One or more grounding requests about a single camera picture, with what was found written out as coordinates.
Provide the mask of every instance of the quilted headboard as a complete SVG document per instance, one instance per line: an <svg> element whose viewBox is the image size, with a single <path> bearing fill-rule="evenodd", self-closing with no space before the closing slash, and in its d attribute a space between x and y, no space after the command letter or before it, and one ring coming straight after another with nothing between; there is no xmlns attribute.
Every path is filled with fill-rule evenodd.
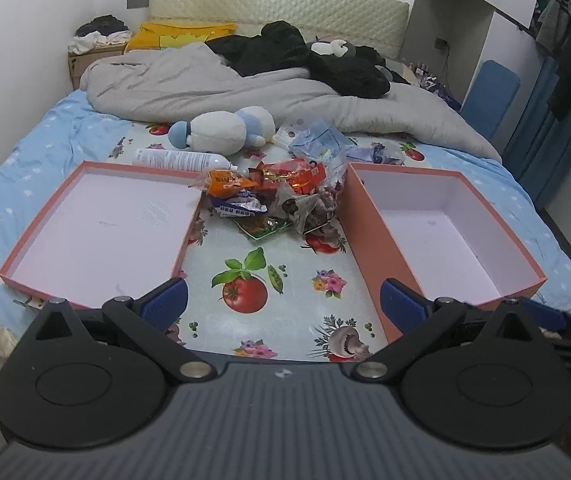
<svg viewBox="0 0 571 480"><path fill-rule="evenodd" d="M244 36L265 23L285 20L306 41L343 38L396 59L408 22L409 4L398 0L150 0L150 20L228 23Z"/></svg>

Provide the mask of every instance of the white bottle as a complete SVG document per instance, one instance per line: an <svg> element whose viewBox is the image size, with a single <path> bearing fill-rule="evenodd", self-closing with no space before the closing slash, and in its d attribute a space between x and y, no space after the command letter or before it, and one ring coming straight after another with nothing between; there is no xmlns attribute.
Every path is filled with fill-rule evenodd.
<svg viewBox="0 0 571 480"><path fill-rule="evenodd" d="M134 166L163 168L164 170L196 171L232 170L238 168L222 155L216 153L184 152L139 148L134 153Z"/></svg>

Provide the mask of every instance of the cardboard box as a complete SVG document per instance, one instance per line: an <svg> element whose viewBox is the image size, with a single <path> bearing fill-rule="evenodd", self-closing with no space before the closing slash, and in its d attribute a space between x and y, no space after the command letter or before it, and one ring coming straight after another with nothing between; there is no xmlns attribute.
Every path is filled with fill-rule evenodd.
<svg viewBox="0 0 571 480"><path fill-rule="evenodd" d="M196 173L83 162L54 192L0 270L9 286L73 306L139 298L179 274L201 191Z"/></svg>
<svg viewBox="0 0 571 480"><path fill-rule="evenodd" d="M532 297L546 276L490 203L458 171L351 164L339 219L389 341L401 333L381 311L396 278L434 300L494 309Z"/></svg>

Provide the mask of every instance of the blue gripper pad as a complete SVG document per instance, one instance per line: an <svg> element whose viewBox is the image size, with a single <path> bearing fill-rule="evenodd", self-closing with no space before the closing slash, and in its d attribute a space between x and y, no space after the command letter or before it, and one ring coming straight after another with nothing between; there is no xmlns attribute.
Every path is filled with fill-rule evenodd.
<svg viewBox="0 0 571 480"><path fill-rule="evenodd" d="M550 308L537 301L527 300L526 298L518 298L519 303L523 305L534 318L534 321L541 328L549 330L550 332L558 332L565 329L568 325L565 314L560 310Z"/></svg>
<svg viewBox="0 0 571 480"><path fill-rule="evenodd" d="M427 319L430 302L394 279L381 285L381 310L402 333L409 332Z"/></svg>
<svg viewBox="0 0 571 480"><path fill-rule="evenodd" d="M187 308L187 283L178 280L140 306L139 317L165 332Z"/></svg>

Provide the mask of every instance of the pea pod print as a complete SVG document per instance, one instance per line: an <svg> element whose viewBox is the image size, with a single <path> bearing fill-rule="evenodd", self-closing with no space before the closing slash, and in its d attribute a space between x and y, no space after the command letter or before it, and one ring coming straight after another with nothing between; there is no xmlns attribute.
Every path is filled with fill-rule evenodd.
<svg viewBox="0 0 571 480"><path fill-rule="evenodd" d="M270 278L270 283L272 283L274 290L279 294L283 294L283 278L281 278L279 271L276 270L273 266L268 265L267 275Z"/></svg>

